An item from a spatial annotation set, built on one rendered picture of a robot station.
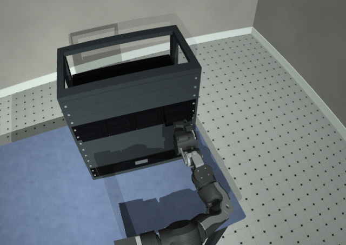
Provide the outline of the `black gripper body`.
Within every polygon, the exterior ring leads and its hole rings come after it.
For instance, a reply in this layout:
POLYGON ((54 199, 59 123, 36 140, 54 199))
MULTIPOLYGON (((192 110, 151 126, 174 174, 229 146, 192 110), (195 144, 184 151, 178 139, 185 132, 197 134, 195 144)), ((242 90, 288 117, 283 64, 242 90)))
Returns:
POLYGON ((187 157, 183 152, 191 149, 196 149, 198 146, 198 138, 195 131, 194 134, 196 140, 194 138, 192 131, 188 133, 186 133, 185 131, 175 132, 174 150, 176 155, 182 155, 184 164, 187 164, 187 157))

